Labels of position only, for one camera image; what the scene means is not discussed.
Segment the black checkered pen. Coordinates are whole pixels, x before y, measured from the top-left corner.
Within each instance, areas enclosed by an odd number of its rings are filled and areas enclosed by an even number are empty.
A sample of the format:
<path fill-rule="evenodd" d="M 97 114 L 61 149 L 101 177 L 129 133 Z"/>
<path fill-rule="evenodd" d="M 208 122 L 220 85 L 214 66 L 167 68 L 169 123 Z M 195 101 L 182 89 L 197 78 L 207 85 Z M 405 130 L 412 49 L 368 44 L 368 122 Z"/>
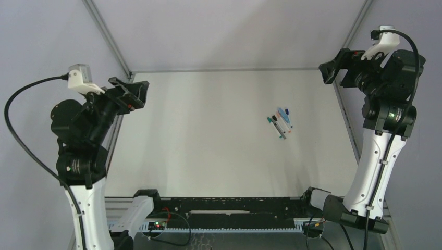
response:
<path fill-rule="evenodd" d="M 271 120 L 272 120 L 272 122 L 273 122 L 275 128 L 277 129 L 277 131 L 280 133 L 281 137 L 285 140 L 285 139 L 286 139 L 285 133 L 284 133 L 284 131 L 281 129 L 281 127 L 278 125 L 276 117 L 275 117 L 275 116 L 272 116 L 272 117 L 271 117 Z"/>

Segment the white pen orange end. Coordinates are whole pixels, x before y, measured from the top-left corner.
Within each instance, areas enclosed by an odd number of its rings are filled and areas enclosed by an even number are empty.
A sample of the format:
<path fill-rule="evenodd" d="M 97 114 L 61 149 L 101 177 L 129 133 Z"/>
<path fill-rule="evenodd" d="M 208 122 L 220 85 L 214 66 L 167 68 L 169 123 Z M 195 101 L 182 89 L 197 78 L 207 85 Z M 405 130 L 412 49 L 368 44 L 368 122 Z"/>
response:
<path fill-rule="evenodd" d="M 279 114 L 279 112 L 277 111 L 276 114 L 281 118 L 282 124 L 285 126 L 285 128 L 287 129 L 287 133 L 290 133 L 291 130 L 290 128 L 287 126 L 287 124 L 284 122 L 284 120 L 282 119 L 281 115 Z"/>

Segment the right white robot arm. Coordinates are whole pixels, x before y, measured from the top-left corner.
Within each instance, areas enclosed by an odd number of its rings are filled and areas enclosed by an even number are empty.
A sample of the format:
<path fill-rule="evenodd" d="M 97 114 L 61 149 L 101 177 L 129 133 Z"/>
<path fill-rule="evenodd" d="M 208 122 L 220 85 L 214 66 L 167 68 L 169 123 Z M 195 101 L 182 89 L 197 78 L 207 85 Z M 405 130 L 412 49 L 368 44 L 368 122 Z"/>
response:
<path fill-rule="evenodd" d="M 373 59 L 365 59 L 363 54 L 363 50 L 343 48 L 333 60 L 319 65 L 325 84 L 345 70 L 341 86 L 355 87 L 365 96 L 363 147 L 352 185 L 344 197 L 309 187 L 301 199 L 328 221 L 384 234 L 389 228 L 383 217 L 386 187 L 416 121 L 416 108 L 408 105 L 408 98 L 426 60 L 405 49 L 390 57 L 378 52 Z"/>

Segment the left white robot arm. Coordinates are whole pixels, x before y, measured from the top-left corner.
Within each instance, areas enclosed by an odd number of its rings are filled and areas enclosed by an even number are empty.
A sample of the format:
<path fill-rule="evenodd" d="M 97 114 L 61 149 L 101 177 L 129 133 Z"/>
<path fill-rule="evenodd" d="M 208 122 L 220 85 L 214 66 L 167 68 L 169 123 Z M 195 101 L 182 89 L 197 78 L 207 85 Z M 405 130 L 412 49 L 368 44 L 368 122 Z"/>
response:
<path fill-rule="evenodd" d="M 83 84 L 80 104 L 68 99 L 51 111 L 51 131 L 59 146 L 56 169 L 69 200 L 77 249 L 133 249 L 134 238 L 159 201 L 156 189 L 138 190 L 112 227 L 105 209 L 106 162 L 103 141 L 117 116 L 144 107 L 149 83 L 109 79 L 112 88 Z"/>

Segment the white pen green end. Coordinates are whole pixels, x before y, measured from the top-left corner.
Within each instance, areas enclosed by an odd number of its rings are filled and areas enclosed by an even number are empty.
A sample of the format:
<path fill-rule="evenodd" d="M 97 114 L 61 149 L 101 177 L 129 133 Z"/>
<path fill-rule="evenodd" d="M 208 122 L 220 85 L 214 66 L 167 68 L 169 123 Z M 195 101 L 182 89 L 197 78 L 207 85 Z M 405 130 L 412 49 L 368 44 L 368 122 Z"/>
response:
<path fill-rule="evenodd" d="M 269 124 L 272 126 L 272 128 L 275 130 L 277 136 L 278 136 L 279 138 L 282 138 L 283 135 L 282 135 L 281 132 L 278 130 L 277 125 L 276 125 L 276 123 L 272 120 L 272 118 L 267 117 L 267 120 L 268 120 Z"/>

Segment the light blue correction tape pen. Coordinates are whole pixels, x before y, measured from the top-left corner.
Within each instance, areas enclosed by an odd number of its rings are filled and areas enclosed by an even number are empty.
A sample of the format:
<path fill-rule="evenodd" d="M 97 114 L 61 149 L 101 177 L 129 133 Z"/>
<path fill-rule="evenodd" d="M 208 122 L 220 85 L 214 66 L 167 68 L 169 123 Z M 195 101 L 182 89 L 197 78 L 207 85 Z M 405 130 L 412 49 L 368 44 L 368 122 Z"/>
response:
<path fill-rule="evenodd" d="M 286 114 L 286 112 L 282 108 L 278 108 L 278 112 L 281 115 L 282 119 L 286 124 L 290 124 L 290 120 Z"/>

